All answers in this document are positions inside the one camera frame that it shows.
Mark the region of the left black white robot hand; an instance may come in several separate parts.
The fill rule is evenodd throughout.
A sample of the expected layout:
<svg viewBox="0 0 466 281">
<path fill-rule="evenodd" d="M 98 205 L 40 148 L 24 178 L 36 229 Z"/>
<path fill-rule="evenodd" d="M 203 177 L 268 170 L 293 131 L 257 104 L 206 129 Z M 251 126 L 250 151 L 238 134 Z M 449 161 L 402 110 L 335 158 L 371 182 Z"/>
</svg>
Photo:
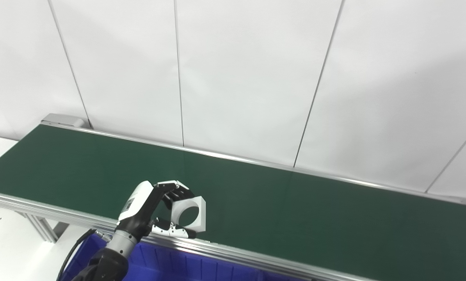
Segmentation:
<svg viewBox="0 0 466 281">
<path fill-rule="evenodd" d="M 126 201 L 115 230 L 127 233 L 138 242 L 151 233 L 194 239 L 197 237 L 195 231 L 165 219 L 152 218 L 161 201 L 171 210 L 174 203 L 193 197 L 193 192 L 178 180 L 162 181 L 154 185 L 145 180 L 138 184 Z"/>
</svg>

